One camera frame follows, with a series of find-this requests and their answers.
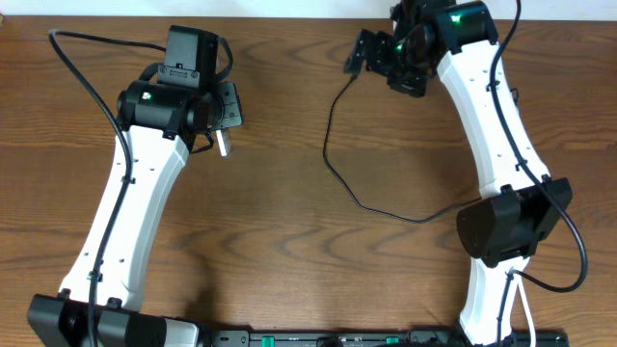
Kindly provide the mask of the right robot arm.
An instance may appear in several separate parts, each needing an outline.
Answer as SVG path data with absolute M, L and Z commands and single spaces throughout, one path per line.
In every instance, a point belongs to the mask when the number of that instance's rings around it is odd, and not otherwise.
M 481 1 L 402 1 L 390 13 L 391 33 L 359 32 L 344 66 L 384 76 L 391 89 L 413 97 L 438 78 L 449 93 L 478 176 L 476 200 L 456 205 L 456 227 L 469 255 L 464 307 L 452 329 L 411 333 L 411 346 L 561 346 L 564 334 L 516 332 L 513 305 L 524 302 L 525 267 L 573 197 L 530 142 L 518 99 L 508 86 L 498 35 Z

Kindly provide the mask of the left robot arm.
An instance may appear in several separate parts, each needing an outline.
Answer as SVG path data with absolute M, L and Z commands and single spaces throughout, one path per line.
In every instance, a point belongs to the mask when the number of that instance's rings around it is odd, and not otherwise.
M 183 318 L 142 313 L 148 259 L 166 201 L 195 141 L 223 156 L 243 121 L 225 38 L 174 25 L 164 59 L 144 69 L 105 115 L 116 134 L 113 166 L 87 240 L 59 291 L 36 295 L 27 320 L 46 346 L 206 346 Z

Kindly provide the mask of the Galaxy S25 Ultra smartphone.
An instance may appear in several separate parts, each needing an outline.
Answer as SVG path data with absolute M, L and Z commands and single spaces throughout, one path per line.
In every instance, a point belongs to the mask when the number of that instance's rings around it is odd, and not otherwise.
M 216 139 L 218 142 L 221 156 L 228 157 L 231 153 L 231 148 L 232 148 L 229 131 L 227 129 L 216 130 L 215 135 L 216 135 Z

